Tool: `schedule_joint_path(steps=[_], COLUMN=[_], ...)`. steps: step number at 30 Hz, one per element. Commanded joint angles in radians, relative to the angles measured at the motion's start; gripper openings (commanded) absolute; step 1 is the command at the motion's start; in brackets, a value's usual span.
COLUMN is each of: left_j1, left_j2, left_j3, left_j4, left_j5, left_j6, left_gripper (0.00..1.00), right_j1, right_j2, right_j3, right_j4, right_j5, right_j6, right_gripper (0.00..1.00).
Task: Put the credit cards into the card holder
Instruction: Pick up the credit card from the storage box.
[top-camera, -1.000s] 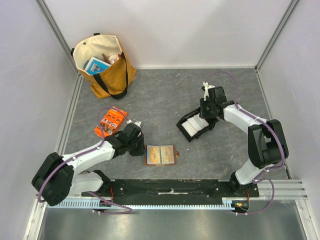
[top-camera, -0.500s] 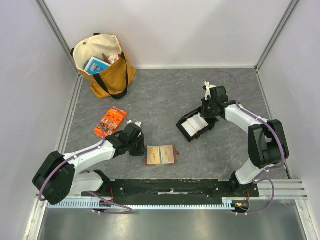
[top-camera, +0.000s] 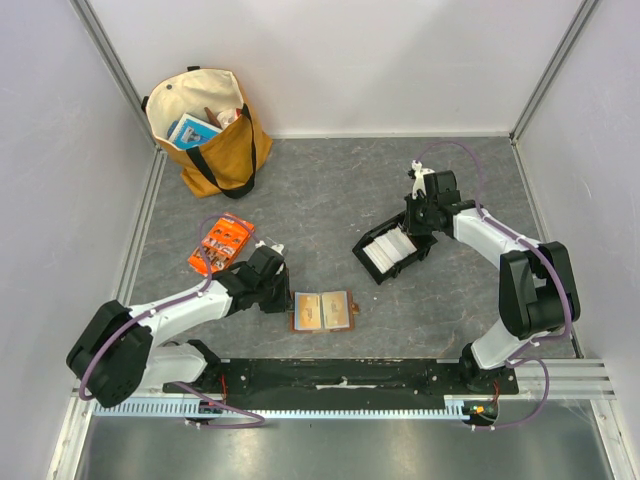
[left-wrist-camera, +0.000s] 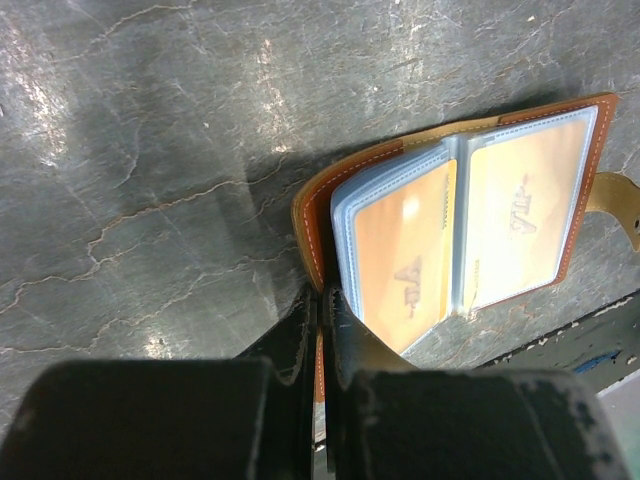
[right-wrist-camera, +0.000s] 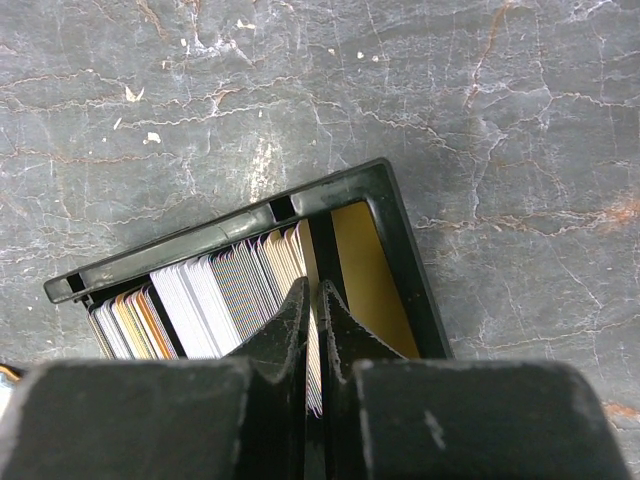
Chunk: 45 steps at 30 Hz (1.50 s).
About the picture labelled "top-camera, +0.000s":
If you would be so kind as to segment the black card box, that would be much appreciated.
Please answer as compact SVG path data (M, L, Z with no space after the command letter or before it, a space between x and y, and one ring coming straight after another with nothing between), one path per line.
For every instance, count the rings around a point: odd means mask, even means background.
M423 261L437 243L433 235L410 236L403 228L406 213L365 233L352 252L377 285L396 278L415 262Z

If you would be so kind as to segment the brown leather card holder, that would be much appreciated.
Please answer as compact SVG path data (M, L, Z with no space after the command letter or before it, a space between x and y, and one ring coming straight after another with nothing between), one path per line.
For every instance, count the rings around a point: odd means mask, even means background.
M350 290L295 292L290 329L295 334L338 333L353 330L360 312Z

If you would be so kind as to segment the tan credit card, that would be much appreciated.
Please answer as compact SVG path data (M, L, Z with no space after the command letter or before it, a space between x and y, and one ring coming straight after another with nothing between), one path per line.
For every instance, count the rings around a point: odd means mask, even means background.
M348 296L345 291L322 294L324 325L328 329L347 328L350 324Z

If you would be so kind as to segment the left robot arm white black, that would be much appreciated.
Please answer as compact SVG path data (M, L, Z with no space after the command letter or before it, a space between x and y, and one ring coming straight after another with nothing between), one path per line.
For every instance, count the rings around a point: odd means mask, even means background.
M101 305L66 358L80 398L111 408L173 382L201 393L215 389L220 369L213 352L199 340L172 341L253 306L263 313L286 311L291 295L283 252L281 244L259 243L247 260L178 294L130 307L117 300Z

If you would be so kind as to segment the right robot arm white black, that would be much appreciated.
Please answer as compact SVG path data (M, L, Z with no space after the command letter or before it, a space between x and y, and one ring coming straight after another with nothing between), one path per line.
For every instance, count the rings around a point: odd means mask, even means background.
M499 318L464 347L457 371L465 391L481 393L526 349L570 334L580 303L569 253L560 242L533 240L496 220L479 202L462 200L450 170L436 172L415 162L409 176L407 235L443 233L474 249L499 273Z

